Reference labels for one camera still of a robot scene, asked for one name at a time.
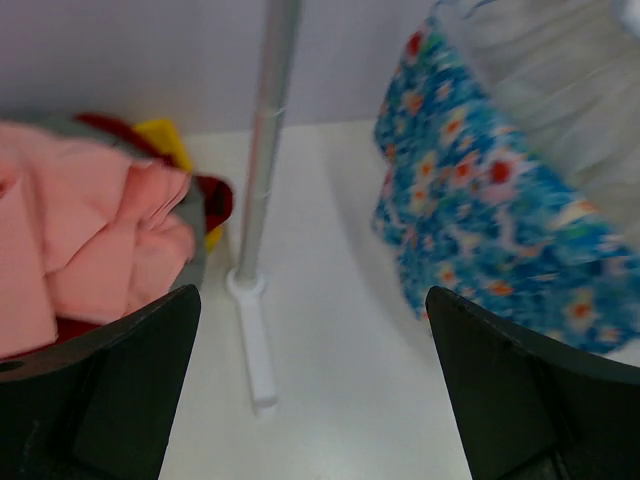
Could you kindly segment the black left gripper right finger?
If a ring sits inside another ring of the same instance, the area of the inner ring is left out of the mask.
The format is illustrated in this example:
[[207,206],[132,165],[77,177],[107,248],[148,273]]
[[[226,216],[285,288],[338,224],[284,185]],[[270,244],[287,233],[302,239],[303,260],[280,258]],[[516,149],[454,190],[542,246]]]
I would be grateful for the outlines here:
[[638,478],[638,367],[441,287],[425,307],[473,478]]

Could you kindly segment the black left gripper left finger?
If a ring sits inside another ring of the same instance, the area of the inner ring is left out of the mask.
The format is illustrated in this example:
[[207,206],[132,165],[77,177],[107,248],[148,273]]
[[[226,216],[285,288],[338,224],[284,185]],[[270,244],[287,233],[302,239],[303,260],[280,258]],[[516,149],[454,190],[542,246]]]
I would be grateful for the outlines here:
[[158,478],[200,314],[199,291],[186,285],[2,361],[2,478]]

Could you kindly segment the salmon pink skirt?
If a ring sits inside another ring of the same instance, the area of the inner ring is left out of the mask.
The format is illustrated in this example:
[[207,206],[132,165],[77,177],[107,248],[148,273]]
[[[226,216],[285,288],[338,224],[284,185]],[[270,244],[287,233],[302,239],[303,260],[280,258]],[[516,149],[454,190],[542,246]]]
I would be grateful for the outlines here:
[[85,138],[1,125],[1,353],[105,325],[165,295],[196,253],[188,173]]

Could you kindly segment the grey skirt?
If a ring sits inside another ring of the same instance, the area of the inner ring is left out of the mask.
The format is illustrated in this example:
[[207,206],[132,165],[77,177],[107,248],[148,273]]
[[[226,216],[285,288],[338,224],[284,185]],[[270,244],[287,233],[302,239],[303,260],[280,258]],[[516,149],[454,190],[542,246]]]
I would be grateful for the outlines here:
[[[148,148],[136,146],[133,140],[127,140],[115,133],[109,133],[97,127],[74,120],[71,117],[36,113],[24,122],[65,137],[83,137],[99,141],[122,150],[136,158],[158,158]],[[200,287],[206,267],[204,197],[196,180],[192,179],[189,190],[183,200],[172,210],[183,222],[191,227],[195,239],[194,257],[188,261],[170,287],[173,291],[185,285]]]

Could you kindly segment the white pleated skirt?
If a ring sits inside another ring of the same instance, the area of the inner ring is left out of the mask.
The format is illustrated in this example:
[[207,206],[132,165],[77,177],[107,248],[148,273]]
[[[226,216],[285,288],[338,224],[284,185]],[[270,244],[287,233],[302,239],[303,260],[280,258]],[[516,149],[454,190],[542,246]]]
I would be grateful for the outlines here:
[[494,1],[459,31],[535,149],[639,240],[639,39],[612,1]]

